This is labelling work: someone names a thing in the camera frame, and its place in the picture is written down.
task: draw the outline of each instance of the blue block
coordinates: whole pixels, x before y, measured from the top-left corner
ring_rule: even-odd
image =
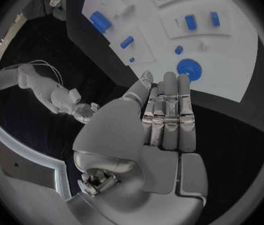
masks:
[[[125,41],[123,41],[120,46],[122,49],[125,49],[127,46],[129,46],[134,41],[134,38],[129,36]]]
[[[216,26],[216,27],[219,27],[220,26],[220,21],[219,21],[219,17],[218,17],[217,12],[212,11],[211,12],[211,18],[212,18],[213,25]]]
[[[193,14],[185,16],[185,20],[186,20],[186,23],[187,23],[189,30],[196,30],[197,29],[196,19],[195,19],[195,16]]]
[[[96,27],[101,34],[104,34],[106,30],[112,26],[112,23],[109,22],[109,20],[99,11],[95,11],[90,16],[90,20],[93,22],[93,26]]]
[[[202,67],[192,59],[183,59],[177,66],[178,74],[188,74],[190,81],[198,80],[202,76]]]
[[[176,54],[181,54],[183,52],[183,47],[182,46],[177,46],[176,49],[174,50],[174,52]]]

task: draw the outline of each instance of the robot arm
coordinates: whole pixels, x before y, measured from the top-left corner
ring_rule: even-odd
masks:
[[[53,79],[39,75],[31,64],[0,70],[0,90],[15,85],[31,89],[51,112],[73,115],[82,123],[87,123],[99,108],[95,103],[79,103],[81,95],[77,89],[68,90]]]

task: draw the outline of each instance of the white platform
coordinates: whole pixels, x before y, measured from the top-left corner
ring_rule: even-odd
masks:
[[[165,72],[177,74],[179,61],[193,59],[203,73],[191,89],[241,101],[254,71],[258,34],[231,0],[85,0],[82,13],[89,19],[95,11],[112,23],[104,36],[138,77],[150,70],[157,83]],[[218,13],[219,27],[210,12]],[[186,15],[195,15],[196,30],[188,30]],[[128,36],[134,42],[122,49]],[[180,55],[177,46],[184,48]]]

